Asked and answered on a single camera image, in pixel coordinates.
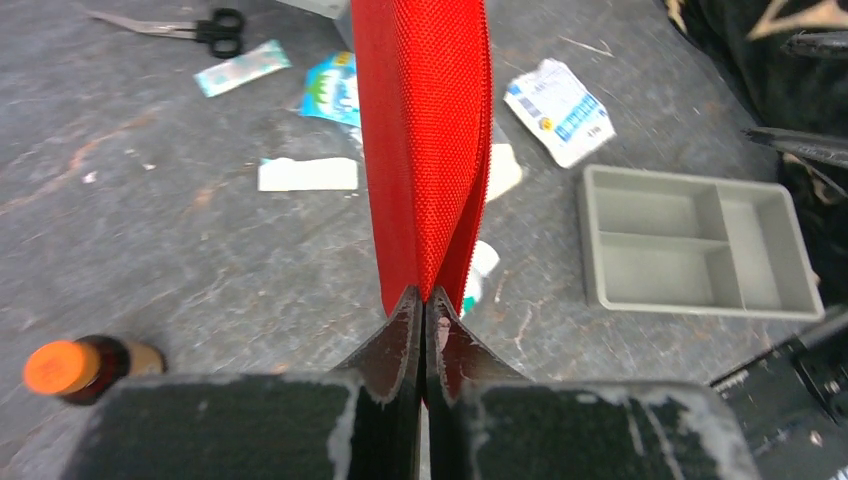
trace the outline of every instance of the white bottle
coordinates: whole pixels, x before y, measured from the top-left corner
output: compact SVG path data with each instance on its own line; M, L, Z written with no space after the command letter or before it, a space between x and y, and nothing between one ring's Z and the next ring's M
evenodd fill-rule
M465 294L462 298L462 307L459 316L464 317L474 305L483 297L483 280L492 273L498 265L500 257L491 245L478 241L474 244L474 253L471 255L471 268L468 270L468 279L465 282Z

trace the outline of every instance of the gray tray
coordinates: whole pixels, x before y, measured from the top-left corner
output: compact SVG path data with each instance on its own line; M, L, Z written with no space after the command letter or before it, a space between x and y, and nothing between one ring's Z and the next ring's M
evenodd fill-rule
M587 292L610 310L824 314L780 185L591 165L578 196Z

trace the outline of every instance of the bottle label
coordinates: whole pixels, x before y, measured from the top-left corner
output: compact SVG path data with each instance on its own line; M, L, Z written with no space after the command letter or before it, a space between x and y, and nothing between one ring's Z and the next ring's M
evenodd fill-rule
M130 372L128 376L161 374L165 372L165 362L162 354L155 348L133 342L121 340L130 354Z

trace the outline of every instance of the red fabric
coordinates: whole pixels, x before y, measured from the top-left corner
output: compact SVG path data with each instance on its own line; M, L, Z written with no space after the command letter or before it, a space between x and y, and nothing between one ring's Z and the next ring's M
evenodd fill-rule
M482 0L353 0L365 169L383 307L435 285L462 301L492 135Z

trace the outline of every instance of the bottle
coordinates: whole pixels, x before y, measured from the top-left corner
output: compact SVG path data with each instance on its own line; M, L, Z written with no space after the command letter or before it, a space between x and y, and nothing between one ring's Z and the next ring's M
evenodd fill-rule
M165 372L162 354L141 343L105 335L59 340L27 360L24 383L35 393L71 405L92 405L124 377Z
M468 269L468 279L465 281L465 293L462 297L462 307L459 317L462 318L483 297L483 279L492 273L500 261L498 252L486 242L477 241L474 253L471 255L471 268Z

